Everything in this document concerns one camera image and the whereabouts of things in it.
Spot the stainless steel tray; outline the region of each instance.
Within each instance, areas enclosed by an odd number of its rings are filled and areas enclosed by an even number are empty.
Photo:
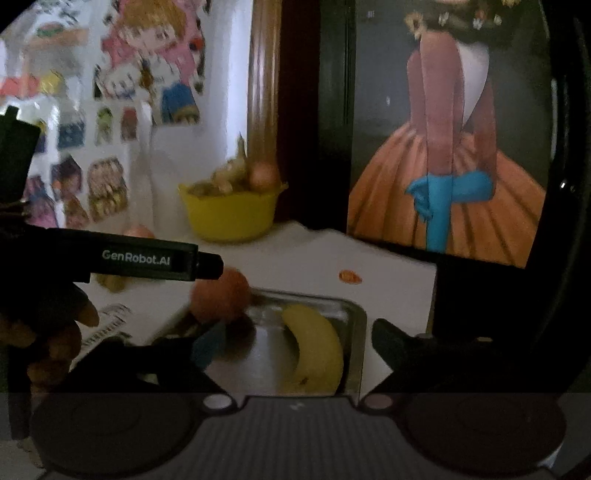
[[[239,404],[246,395],[278,396],[280,385],[295,370],[299,355],[297,342],[281,319],[283,308],[293,303],[316,309],[335,327],[345,356],[337,393],[349,396],[356,404],[361,391],[367,315],[347,300],[253,290],[253,302],[246,311],[251,327],[234,332],[228,327],[226,349],[206,374]],[[186,335],[190,324],[185,318],[161,336]]]

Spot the flower crown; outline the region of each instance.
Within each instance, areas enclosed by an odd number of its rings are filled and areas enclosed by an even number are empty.
[[[456,7],[447,4],[431,3],[426,12],[412,11],[404,19],[410,33],[416,40],[427,30],[447,30],[469,41],[486,41],[495,31],[505,30],[507,15],[521,0],[497,0],[497,8],[482,6],[478,0]]]

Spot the small orange object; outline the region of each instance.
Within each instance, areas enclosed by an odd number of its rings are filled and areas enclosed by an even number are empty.
[[[135,225],[128,228],[124,233],[125,236],[136,236],[138,238],[156,238],[156,236],[150,231],[150,229],[143,225]]]
[[[191,291],[189,310],[199,323],[239,320],[251,304],[248,280],[238,270],[225,267],[218,280],[197,280]]]
[[[352,270],[341,270],[339,280],[351,285],[359,285],[363,280]]]

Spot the yellow bowl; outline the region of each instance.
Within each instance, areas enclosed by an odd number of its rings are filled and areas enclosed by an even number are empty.
[[[239,192],[223,197],[198,197],[190,186],[180,184],[193,232],[209,242],[243,242],[265,234],[273,226],[275,207],[281,192]]]

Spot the black handle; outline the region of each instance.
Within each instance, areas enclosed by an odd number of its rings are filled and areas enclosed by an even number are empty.
[[[0,204],[17,202],[27,182],[27,174],[41,129],[17,120],[18,109],[9,106],[0,115]]]
[[[39,236],[35,243],[44,245],[46,260],[72,281],[88,282],[90,273],[162,280],[212,280],[223,272],[220,256],[199,252],[194,244],[36,227],[31,234]]]

